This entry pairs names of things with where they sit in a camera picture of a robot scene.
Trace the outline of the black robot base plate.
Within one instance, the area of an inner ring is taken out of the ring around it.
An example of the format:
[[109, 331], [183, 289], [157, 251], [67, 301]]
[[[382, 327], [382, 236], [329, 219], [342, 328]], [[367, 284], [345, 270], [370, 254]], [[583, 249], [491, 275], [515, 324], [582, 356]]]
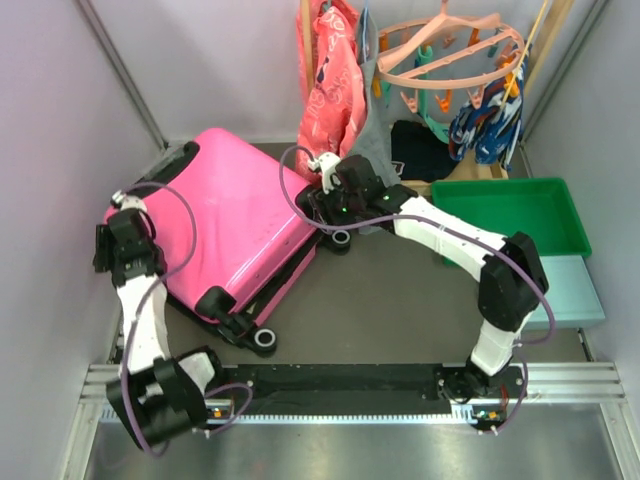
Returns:
[[452, 399], [515, 400], [524, 387], [514, 365], [489, 378], [464, 364], [241, 364], [222, 379], [251, 386], [248, 415], [289, 417], [447, 413]]

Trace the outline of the pink hard-shell suitcase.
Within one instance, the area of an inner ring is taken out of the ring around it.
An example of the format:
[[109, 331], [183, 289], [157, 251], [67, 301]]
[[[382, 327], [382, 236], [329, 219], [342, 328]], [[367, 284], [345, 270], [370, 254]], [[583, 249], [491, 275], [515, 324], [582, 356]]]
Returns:
[[171, 305], [225, 342], [271, 355], [275, 306], [318, 247], [350, 248], [296, 199], [312, 186], [227, 130], [211, 128], [127, 188], [140, 197], [164, 252]]

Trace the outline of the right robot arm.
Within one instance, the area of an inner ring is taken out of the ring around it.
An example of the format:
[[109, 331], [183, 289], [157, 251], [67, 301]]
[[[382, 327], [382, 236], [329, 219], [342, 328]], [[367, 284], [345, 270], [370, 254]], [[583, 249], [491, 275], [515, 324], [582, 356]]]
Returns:
[[547, 303], [549, 284], [533, 239], [522, 232], [483, 230], [403, 184], [387, 186], [360, 155], [301, 154], [297, 166], [319, 180], [317, 188], [296, 199], [309, 218], [324, 225], [379, 226], [429, 248], [477, 282], [483, 323], [460, 379], [450, 387], [463, 397], [498, 389], [524, 326]]

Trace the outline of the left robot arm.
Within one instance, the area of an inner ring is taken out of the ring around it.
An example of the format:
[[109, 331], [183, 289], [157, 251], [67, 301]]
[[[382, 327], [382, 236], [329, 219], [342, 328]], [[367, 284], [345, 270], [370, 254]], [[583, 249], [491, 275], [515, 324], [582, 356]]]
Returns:
[[111, 273], [123, 313], [119, 377], [106, 385], [106, 397], [135, 444], [154, 454], [156, 446], [205, 424], [205, 396], [220, 394], [227, 374], [209, 347], [171, 355], [166, 262], [144, 210], [115, 211], [96, 227], [94, 266]]

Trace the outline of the green plastic tray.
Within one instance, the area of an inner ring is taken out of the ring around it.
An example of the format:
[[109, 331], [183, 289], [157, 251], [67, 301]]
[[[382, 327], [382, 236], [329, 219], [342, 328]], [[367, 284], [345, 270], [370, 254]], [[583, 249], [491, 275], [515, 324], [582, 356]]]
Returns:
[[587, 258], [592, 247], [569, 188], [560, 178], [436, 182], [433, 204], [467, 223], [529, 235], [542, 256]]

